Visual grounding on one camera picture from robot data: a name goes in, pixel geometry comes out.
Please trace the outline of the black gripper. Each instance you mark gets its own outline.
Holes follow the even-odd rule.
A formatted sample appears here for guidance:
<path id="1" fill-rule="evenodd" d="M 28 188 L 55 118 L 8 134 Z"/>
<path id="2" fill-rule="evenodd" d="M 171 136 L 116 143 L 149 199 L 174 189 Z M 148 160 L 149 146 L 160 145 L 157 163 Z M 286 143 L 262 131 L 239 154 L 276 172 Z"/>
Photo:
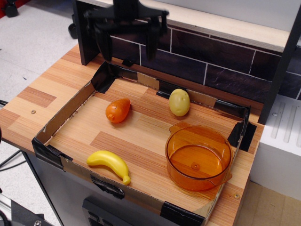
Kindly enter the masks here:
<path id="1" fill-rule="evenodd" d="M 95 33 L 97 46 L 106 61 L 112 59 L 113 34 L 146 33 L 146 56 L 156 56 L 159 38 L 167 33 L 166 10 L 150 8 L 138 0 L 114 0 L 113 5 L 99 10 L 87 10 L 87 29 Z"/>

